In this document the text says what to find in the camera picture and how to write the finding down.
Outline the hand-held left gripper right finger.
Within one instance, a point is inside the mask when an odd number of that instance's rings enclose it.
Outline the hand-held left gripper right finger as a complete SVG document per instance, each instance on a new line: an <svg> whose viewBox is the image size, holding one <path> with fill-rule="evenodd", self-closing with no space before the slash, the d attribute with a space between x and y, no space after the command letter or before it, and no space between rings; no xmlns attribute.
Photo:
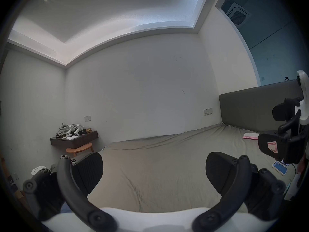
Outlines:
<svg viewBox="0 0 309 232"><path fill-rule="evenodd" d="M206 159L206 175L221 200L192 223L194 232L213 232L222 227L244 203L248 213L262 221L278 217L286 185L269 170L258 170L247 155L239 158L211 152Z"/></svg>

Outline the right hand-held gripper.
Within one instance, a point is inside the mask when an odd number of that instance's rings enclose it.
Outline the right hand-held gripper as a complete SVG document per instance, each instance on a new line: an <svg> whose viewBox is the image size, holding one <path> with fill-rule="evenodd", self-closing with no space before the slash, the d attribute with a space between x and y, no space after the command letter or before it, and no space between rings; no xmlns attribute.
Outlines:
<svg viewBox="0 0 309 232"><path fill-rule="evenodd" d="M300 125L309 124L309 77L303 70L297 71L297 80L303 92L302 98L285 98L275 106L272 116L275 121L286 121L278 131L266 131L258 136L262 153L286 164L298 164L308 143L308 132L299 132Z"/></svg>

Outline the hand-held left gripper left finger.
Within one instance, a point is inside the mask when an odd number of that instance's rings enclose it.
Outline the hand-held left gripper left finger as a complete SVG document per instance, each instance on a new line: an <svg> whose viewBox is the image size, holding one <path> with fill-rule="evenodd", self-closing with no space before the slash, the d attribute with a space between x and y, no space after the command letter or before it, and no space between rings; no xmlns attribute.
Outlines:
<svg viewBox="0 0 309 232"><path fill-rule="evenodd" d="M51 169L42 168L23 183L32 215L45 222L60 214L64 203L88 227L97 232L115 232L116 220L93 205L87 196L103 175L99 153L88 153L78 159L61 155Z"/></svg>

